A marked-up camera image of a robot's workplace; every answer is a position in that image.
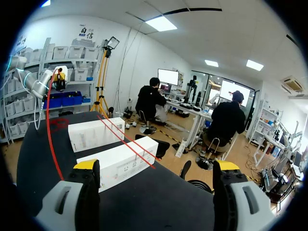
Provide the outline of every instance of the black jacket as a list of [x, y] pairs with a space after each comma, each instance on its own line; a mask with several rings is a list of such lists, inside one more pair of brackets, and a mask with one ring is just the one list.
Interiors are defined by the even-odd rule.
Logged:
[[237, 102], [220, 103], [212, 114], [213, 122], [207, 136], [220, 139], [219, 146], [225, 146], [234, 136], [235, 132], [242, 133], [245, 130], [245, 114]]
[[140, 110], [143, 111], [146, 120], [154, 119], [156, 113], [155, 105], [158, 104], [164, 106], [166, 102], [166, 99], [161, 94], [159, 94], [157, 88], [155, 89], [151, 86], [144, 86], [140, 89], [138, 95], [136, 111], [138, 114]]

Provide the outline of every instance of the yellow tripod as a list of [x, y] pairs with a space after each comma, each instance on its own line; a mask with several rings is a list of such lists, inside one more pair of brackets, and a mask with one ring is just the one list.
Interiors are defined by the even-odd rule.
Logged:
[[[105, 78], [106, 78], [106, 70], [107, 70], [107, 67], [108, 67], [108, 61], [109, 61], [110, 54], [111, 54], [111, 51], [109, 49], [106, 49], [104, 51], [102, 63], [101, 63], [101, 68], [100, 68], [100, 74], [99, 74], [97, 86], [95, 87], [96, 88], [96, 101], [94, 102], [94, 104], [93, 104], [93, 106], [90, 110], [92, 112], [95, 109], [100, 114], [103, 114], [103, 116], [105, 118], [109, 118], [108, 114], [112, 113], [112, 111], [113, 111], [113, 108], [108, 108], [106, 99], [103, 95], [103, 90], [104, 90], [104, 86], [105, 86]], [[103, 81], [102, 81], [102, 84], [101, 84], [102, 69], [103, 69]], [[103, 102], [106, 105], [107, 113], [105, 112], [105, 110], [103, 108]]]

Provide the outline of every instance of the person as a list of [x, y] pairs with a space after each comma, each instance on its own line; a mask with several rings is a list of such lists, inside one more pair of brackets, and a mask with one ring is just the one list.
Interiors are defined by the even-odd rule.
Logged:
[[217, 152], [224, 153], [230, 147], [230, 140], [235, 132], [238, 134], [244, 132], [245, 114], [240, 109], [243, 100], [243, 94], [237, 90], [233, 93], [232, 102], [220, 103], [215, 108], [212, 114], [213, 122], [203, 134], [206, 146], [209, 146], [214, 138], [219, 138]]
[[143, 86], [138, 94], [138, 101], [136, 104], [136, 111], [144, 112], [146, 120], [159, 119], [161, 122], [165, 123], [167, 120], [167, 114], [164, 110], [166, 104], [166, 99], [159, 93], [160, 81], [159, 78], [153, 77], [150, 79], [149, 86]]

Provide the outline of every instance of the black table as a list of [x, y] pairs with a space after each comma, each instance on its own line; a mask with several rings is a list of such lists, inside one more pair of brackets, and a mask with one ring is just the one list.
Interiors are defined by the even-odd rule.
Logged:
[[[69, 124], [98, 120], [97, 112], [61, 117]], [[76, 159], [119, 145], [109, 144], [74, 153], [67, 127], [51, 126], [51, 137], [64, 178]], [[100, 193], [100, 228], [102, 230], [212, 230], [213, 195], [184, 181], [155, 162], [136, 176]], [[60, 178], [51, 156], [46, 121], [39, 131], [32, 124], [25, 135], [17, 165], [17, 189], [29, 213], [37, 215], [42, 199]]]

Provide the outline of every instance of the red line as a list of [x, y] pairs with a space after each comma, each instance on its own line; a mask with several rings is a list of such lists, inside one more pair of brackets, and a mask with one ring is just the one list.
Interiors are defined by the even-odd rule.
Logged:
[[[125, 133], [124, 132], [122, 132], [118, 127], [117, 127], [117, 125], [115, 125], [113, 122], [111, 122], [111, 120], [110, 119], [108, 119], [108, 118], [105, 118], [105, 119], [107, 119], [113, 126], [115, 126], [115, 128], [116, 129], [118, 129], [128, 140], [130, 140], [131, 142], [133, 142], [133, 143], [135, 143], [136, 145], [138, 145], [139, 147], [141, 147], [138, 143], [136, 143], [132, 138], [130, 138], [129, 136], [127, 136], [127, 135], [125, 135]], [[141, 147], [144, 151], [146, 151], [148, 154], [150, 154], [151, 156], [153, 156], [156, 160], [159, 160], [160, 161], [160, 159], [159, 158], [157, 158], [155, 155], [153, 155], [152, 153], [150, 153], [148, 150], [146, 150], [146, 149], [144, 149], [143, 147]]]
[[105, 126], [116, 136], [119, 138], [119, 140], [122, 141], [130, 150], [132, 150], [137, 156], [139, 156], [145, 163], [147, 163], [151, 168], [155, 169], [153, 165], [151, 165], [149, 162], [147, 162], [141, 155], [139, 155], [135, 150], [133, 150], [124, 140], [122, 140], [112, 129], [97, 115], [97, 117], [105, 124]]
[[48, 91], [48, 94], [47, 94], [47, 106], [46, 106], [46, 117], [47, 118], [46, 118], [46, 123], [47, 123], [48, 141], [49, 141], [50, 151], [51, 151], [51, 154], [52, 154], [54, 165], [56, 166], [56, 169], [58, 171], [60, 179], [64, 180], [62, 172], [61, 172], [60, 167], [58, 165], [58, 161], [57, 161], [56, 155], [54, 153], [54, 149], [53, 149], [53, 145], [52, 145], [52, 140], [51, 140], [51, 134], [50, 134], [50, 125], [49, 125], [49, 99], [50, 99], [50, 92], [51, 92], [51, 87], [52, 87], [52, 83], [53, 83], [53, 75], [56, 72], [56, 70], [57, 69], [55, 69], [53, 71], [53, 74], [52, 74], [52, 77], [51, 77], [51, 81], [50, 81], [50, 85], [49, 85], [49, 91]]

